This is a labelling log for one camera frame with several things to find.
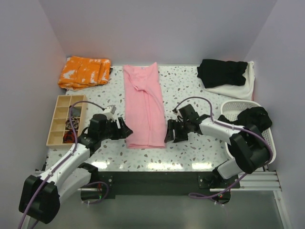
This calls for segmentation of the pink t-shirt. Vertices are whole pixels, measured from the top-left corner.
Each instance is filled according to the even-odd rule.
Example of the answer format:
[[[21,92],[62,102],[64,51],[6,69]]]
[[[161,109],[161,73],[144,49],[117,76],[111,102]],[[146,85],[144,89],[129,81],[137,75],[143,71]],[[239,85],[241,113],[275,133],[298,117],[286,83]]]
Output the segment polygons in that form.
[[[165,148],[166,121],[157,63],[123,66],[125,123],[133,131],[129,149]]]

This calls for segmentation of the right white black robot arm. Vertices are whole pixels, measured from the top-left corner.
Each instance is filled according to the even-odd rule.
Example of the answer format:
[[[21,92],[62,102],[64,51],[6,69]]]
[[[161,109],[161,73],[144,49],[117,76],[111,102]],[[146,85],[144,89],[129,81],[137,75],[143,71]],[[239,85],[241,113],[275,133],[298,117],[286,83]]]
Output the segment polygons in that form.
[[[167,121],[166,143],[187,141],[189,133],[213,136],[227,143],[232,155],[231,159],[199,179],[202,188],[225,188],[238,174],[251,174],[275,158],[272,146],[253,124],[233,125],[214,119],[212,114],[199,115],[190,104],[174,112],[177,118]]]

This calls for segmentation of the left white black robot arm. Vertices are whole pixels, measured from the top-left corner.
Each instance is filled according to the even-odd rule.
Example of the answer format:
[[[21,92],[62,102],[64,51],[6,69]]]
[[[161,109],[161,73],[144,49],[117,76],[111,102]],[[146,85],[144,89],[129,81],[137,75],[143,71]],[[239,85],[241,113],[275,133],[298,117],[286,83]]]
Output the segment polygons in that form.
[[[102,141],[125,139],[132,133],[122,117],[112,120],[104,114],[95,114],[64,157],[39,176],[27,177],[19,203],[21,219],[30,216],[50,223],[66,197],[82,186],[98,184],[97,168],[86,160],[101,147]]]

